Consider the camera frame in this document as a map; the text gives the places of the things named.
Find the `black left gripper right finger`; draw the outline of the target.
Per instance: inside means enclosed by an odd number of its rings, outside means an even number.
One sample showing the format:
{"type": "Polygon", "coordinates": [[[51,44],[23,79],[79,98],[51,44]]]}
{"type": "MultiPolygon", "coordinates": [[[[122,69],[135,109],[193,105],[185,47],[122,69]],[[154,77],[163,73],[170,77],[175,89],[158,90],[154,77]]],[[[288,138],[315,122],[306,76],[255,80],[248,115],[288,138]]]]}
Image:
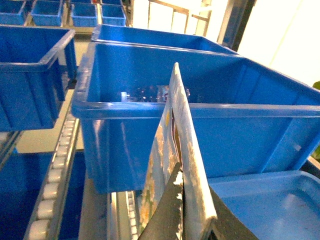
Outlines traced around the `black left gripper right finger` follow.
{"type": "Polygon", "coordinates": [[[213,221],[208,240],[258,240],[209,187],[217,219],[213,221]]]}

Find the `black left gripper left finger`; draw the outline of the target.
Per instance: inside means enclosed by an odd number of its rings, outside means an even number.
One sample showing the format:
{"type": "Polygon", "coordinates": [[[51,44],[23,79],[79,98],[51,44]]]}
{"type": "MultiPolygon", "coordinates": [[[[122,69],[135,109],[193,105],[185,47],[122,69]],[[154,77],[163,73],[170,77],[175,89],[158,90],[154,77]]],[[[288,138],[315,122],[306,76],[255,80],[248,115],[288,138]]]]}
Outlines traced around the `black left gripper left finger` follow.
{"type": "Polygon", "coordinates": [[[184,180],[181,163],[176,163],[154,214],[139,236],[140,240],[181,240],[183,238],[184,180]]]}

